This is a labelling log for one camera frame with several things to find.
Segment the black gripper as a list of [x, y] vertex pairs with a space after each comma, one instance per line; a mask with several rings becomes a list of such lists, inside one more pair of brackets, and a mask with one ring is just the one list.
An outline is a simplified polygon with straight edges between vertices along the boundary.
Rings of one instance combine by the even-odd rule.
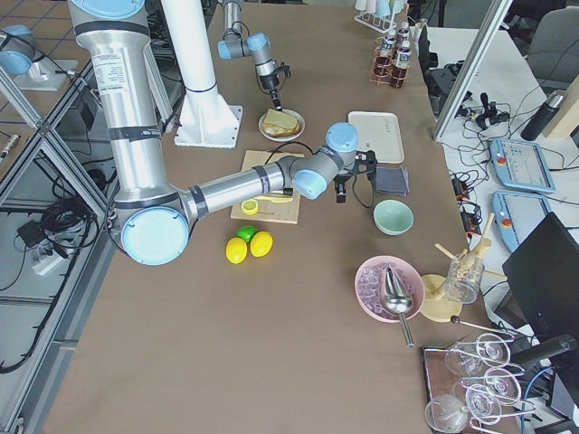
[[347, 182], [352, 178], [351, 174], [337, 175], [334, 178], [334, 185], [336, 191], [336, 199], [338, 203], [346, 201]]
[[278, 93], [279, 85], [280, 85], [278, 73], [273, 72], [273, 73], [270, 73], [267, 75], [259, 75], [258, 80], [259, 80], [261, 89], [265, 93], [270, 93], [271, 102], [273, 104], [273, 107], [278, 111], [282, 111], [280, 94]]

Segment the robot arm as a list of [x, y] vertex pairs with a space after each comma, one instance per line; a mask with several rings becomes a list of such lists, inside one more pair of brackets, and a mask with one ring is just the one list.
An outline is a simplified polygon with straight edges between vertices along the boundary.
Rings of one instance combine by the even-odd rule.
[[[78, 44], [89, 51], [119, 176], [114, 209], [123, 250], [145, 265], [162, 265], [184, 250], [208, 213], [280, 190], [318, 198], [356, 160], [356, 129], [339, 122], [310, 157], [284, 156], [267, 165], [181, 190], [166, 177], [157, 120], [145, 5], [141, 1], [72, 1]], [[163, 4], [185, 84], [177, 143], [232, 148], [240, 115], [216, 88], [203, 12], [196, 1]]]
[[280, 75], [286, 80], [289, 65], [277, 62], [271, 55], [271, 41], [265, 33], [251, 33], [242, 21], [242, 1], [220, 1], [223, 7], [223, 37], [218, 42], [218, 54], [223, 60], [251, 57], [258, 87], [271, 98], [273, 107], [282, 111]]

